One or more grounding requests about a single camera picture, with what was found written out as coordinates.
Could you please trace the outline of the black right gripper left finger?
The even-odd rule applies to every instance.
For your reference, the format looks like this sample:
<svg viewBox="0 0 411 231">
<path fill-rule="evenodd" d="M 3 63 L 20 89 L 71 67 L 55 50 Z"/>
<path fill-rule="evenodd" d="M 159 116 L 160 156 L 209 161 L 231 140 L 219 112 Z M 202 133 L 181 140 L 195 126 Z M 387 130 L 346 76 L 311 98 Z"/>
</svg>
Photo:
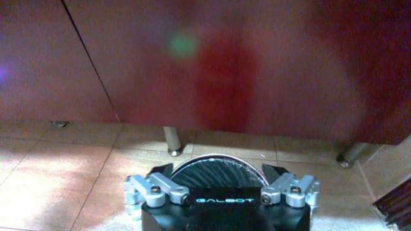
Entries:
<svg viewBox="0 0 411 231">
<path fill-rule="evenodd" d="M 190 187 L 177 182 L 172 176 L 174 164 L 152 168 L 150 173 L 127 176 L 123 183 L 124 211 L 136 215 L 143 205 L 160 210 L 168 207 L 175 215 L 190 213 Z"/>
</svg>

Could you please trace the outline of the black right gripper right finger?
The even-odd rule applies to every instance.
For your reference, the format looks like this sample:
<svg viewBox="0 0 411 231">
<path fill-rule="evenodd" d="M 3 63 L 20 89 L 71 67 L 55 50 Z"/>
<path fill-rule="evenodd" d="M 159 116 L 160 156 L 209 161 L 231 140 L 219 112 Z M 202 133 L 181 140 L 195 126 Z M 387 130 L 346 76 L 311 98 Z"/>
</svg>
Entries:
<svg viewBox="0 0 411 231">
<path fill-rule="evenodd" d="M 311 175 L 298 178 L 286 168 L 262 165 L 269 185 L 261 189 L 263 205 L 285 202 L 290 207 L 319 206 L 321 181 Z"/>
</svg>

